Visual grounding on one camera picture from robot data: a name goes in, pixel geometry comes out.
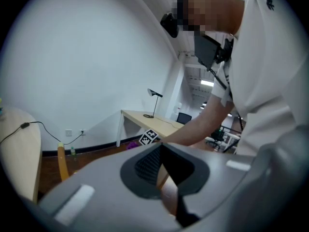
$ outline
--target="black desk lamp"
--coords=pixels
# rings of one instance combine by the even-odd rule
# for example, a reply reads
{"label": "black desk lamp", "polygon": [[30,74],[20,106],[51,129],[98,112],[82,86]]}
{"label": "black desk lamp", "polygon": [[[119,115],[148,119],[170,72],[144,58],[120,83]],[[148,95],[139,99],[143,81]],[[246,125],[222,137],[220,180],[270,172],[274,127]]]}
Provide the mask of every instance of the black desk lamp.
{"label": "black desk lamp", "polygon": [[154,117],[155,117],[155,108],[156,108],[156,104],[157,104],[157,102],[158,102],[158,98],[159,98],[159,97],[162,98],[163,95],[160,95],[160,94],[158,94],[157,92],[152,91],[151,89],[148,89],[148,93],[149,93],[150,96],[156,95],[157,98],[156,98],[155,107],[154,107],[154,114],[153,114],[152,116],[151,116],[151,115],[148,115],[148,114],[144,114],[144,117],[146,117],[146,118],[154,118]]}

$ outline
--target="black baseboard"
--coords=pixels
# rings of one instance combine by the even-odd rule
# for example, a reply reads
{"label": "black baseboard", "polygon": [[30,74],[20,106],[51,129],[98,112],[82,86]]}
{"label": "black baseboard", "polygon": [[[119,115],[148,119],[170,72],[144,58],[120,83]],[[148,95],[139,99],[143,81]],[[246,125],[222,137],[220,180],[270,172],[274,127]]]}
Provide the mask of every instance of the black baseboard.
{"label": "black baseboard", "polygon": [[[121,140],[120,144],[125,144],[127,142],[139,139],[140,137],[141,137],[141,135]],[[114,147],[114,146],[116,146],[116,142],[112,142],[112,143],[108,143],[108,144],[104,144],[104,145],[97,145],[97,146],[91,146],[91,147],[86,147],[86,148],[75,149],[75,152],[76,152],[76,154],[81,154],[81,153],[86,153],[86,152],[90,152],[90,151],[106,149],[106,148],[110,148],[110,147]],[[65,150],[65,154],[66,154],[66,156],[70,155],[71,154],[71,150],[66,149]],[[58,155],[58,151],[57,150],[42,151],[42,157],[56,157],[57,155]]]}

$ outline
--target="office chair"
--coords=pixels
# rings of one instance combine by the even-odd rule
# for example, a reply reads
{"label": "office chair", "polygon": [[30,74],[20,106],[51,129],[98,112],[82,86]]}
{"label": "office chair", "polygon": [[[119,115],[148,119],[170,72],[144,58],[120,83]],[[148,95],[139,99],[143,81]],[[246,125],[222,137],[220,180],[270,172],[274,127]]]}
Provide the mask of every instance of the office chair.
{"label": "office chair", "polygon": [[224,131],[220,129],[220,127],[218,129],[216,129],[212,134],[211,134],[211,138],[214,140],[213,143],[213,148],[218,147],[220,149],[220,145],[217,142],[221,142],[224,141]]}
{"label": "office chair", "polygon": [[185,125],[185,124],[188,123],[191,119],[192,119],[192,116],[190,116],[190,115],[188,115],[188,114],[184,114],[184,113],[179,113],[176,122]]}

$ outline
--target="gray plastic device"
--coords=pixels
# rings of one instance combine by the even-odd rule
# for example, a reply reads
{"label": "gray plastic device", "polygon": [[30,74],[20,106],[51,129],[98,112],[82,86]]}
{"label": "gray plastic device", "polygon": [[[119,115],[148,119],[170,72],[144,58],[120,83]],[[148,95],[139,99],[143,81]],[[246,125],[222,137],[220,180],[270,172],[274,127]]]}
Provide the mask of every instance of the gray plastic device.
{"label": "gray plastic device", "polygon": [[[308,135],[308,127],[298,127],[256,157],[141,146],[85,166],[33,213],[45,211],[41,221],[58,231],[260,231],[306,181]],[[155,188],[162,163],[178,186],[176,219]]]}

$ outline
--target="purple object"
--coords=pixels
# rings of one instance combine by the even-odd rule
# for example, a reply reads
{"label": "purple object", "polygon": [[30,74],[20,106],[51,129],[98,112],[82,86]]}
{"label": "purple object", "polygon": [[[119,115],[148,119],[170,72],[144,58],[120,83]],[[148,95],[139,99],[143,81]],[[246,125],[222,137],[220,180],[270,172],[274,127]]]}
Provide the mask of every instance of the purple object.
{"label": "purple object", "polygon": [[133,149],[133,148],[136,148],[136,147],[139,147],[139,144],[136,143],[136,142],[131,142],[128,144],[128,146],[126,147],[126,149]]}

